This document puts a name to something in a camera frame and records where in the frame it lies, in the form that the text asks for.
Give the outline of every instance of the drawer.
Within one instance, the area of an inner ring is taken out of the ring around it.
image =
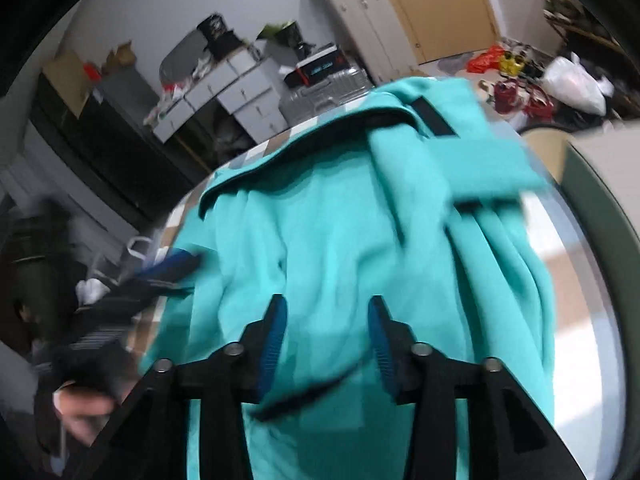
[[[271,83],[260,67],[244,74],[225,91],[220,92],[218,100],[230,114],[247,104],[258,95],[265,93]]]
[[[262,118],[257,123],[252,123],[248,128],[245,127],[245,129],[251,138],[260,144],[288,129],[288,127],[289,125],[282,114],[280,112],[274,112]]]
[[[238,79],[238,75],[227,62],[217,65],[211,72],[202,78],[184,96],[194,110],[200,110],[206,103],[212,100],[220,91]]]
[[[246,49],[231,56],[227,61],[238,75],[248,72],[257,64],[254,56],[249,54],[249,51]]]
[[[266,116],[278,112],[279,103],[280,96],[278,93],[273,89],[269,89],[253,101],[245,104],[234,116],[246,130],[251,124],[259,123]]]
[[[184,99],[178,101],[169,113],[154,128],[154,134],[161,142],[166,142],[174,132],[189,119],[195,111]]]

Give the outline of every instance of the red plastic bag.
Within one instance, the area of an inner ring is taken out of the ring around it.
[[[504,54],[504,49],[498,44],[492,45],[489,50],[466,62],[466,71],[473,74],[483,74],[490,68],[498,69],[498,60]]]

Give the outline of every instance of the black strap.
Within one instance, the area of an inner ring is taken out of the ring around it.
[[[418,114],[428,129],[433,132],[436,137],[441,136],[457,136],[458,134],[453,130],[449,123],[444,120],[444,117],[440,115],[430,102],[424,97],[418,97],[410,107]]]

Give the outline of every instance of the white wall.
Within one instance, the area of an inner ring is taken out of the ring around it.
[[[334,40],[324,0],[85,0],[64,48],[101,65],[119,43],[133,40],[136,67],[161,91],[158,69],[164,56],[198,23],[220,12],[240,38],[254,40],[265,23],[298,20],[309,43]]]
[[[52,59],[79,4],[73,6],[49,31],[24,64],[7,94],[0,99],[0,170],[7,166],[20,147],[31,101],[42,65]]]
[[[542,14],[545,0],[489,1],[501,36],[530,44],[551,55],[562,43]]]

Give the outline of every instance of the teal garment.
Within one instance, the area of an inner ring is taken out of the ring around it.
[[[433,136],[408,107],[420,96],[459,137]],[[174,244],[212,257],[193,295],[167,302],[142,370],[160,357],[207,357],[281,293],[289,320],[274,399],[359,358],[369,347],[367,303],[381,294],[393,318],[447,356],[501,358],[552,420],[552,284],[519,203],[520,192],[545,186],[517,142],[493,138],[465,80],[378,88],[348,116],[216,172]],[[468,200],[482,206],[454,208]],[[190,480],[198,409],[193,402]],[[392,404],[371,362],[299,415],[266,426],[245,416],[254,478],[399,480],[413,410]],[[465,413],[458,418],[463,479]]]

